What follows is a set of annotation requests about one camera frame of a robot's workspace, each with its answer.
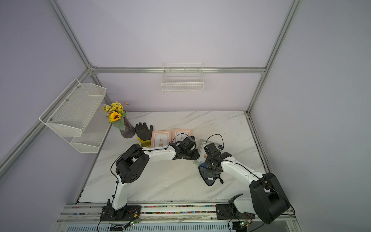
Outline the green picture frame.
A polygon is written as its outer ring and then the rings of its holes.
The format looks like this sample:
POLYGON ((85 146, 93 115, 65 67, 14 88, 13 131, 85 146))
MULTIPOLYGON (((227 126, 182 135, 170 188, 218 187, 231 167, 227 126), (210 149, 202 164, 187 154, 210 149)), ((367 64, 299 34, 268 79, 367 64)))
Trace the green picture frame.
POLYGON ((208 155, 207 155, 204 147, 209 145, 210 143, 213 143, 213 141, 210 141, 210 140, 206 141, 206 140, 203 140, 203 139, 200 140, 200 143, 197 146, 197 149, 198 149, 198 152, 199 152, 200 156, 198 157, 197 160, 193 161, 194 164, 201 165, 201 164, 205 163, 208 155))

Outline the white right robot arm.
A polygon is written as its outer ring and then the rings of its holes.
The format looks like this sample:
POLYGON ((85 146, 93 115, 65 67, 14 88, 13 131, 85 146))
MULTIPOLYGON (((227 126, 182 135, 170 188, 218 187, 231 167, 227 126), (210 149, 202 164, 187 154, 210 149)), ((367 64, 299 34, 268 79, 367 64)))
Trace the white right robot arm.
POLYGON ((204 147, 207 158, 199 166, 199 173, 208 186, 212 186, 222 173, 227 173, 249 187, 250 198, 238 194, 231 198, 239 213, 253 213, 270 224, 292 206, 273 173, 260 173, 241 164, 230 153, 221 152, 214 143, 204 147))

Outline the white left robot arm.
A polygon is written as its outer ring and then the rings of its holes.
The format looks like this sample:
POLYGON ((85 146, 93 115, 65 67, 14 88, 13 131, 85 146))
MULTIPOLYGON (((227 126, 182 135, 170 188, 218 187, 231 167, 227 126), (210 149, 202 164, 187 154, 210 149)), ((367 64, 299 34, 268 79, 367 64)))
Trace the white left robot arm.
POLYGON ((136 181, 149 163, 164 160, 197 160, 200 157, 194 136, 170 143, 166 147, 145 150, 139 144, 132 145, 114 163, 112 174, 116 177, 115 193, 109 207, 115 211, 127 205, 131 184, 136 181))

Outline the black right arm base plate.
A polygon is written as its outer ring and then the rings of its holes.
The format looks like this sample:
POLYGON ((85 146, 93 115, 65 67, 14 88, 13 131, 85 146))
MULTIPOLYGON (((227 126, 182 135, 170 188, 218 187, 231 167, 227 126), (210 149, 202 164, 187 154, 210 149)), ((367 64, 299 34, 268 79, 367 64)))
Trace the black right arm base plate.
POLYGON ((231 199, 229 199, 228 204, 217 204, 216 207, 216 217, 218 220, 227 219, 255 219, 254 213, 250 212, 240 212, 234 204, 234 201, 238 199, 243 194, 237 194, 231 199))

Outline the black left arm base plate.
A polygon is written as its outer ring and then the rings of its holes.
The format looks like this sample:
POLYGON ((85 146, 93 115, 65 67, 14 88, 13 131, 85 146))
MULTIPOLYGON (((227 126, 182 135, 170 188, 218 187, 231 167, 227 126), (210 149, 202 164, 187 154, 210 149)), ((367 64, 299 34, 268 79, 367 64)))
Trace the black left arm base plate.
POLYGON ((100 221, 134 221, 139 218, 142 206, 128 206, 115 210, 108 199, 107 205, 102 207, 100 221))

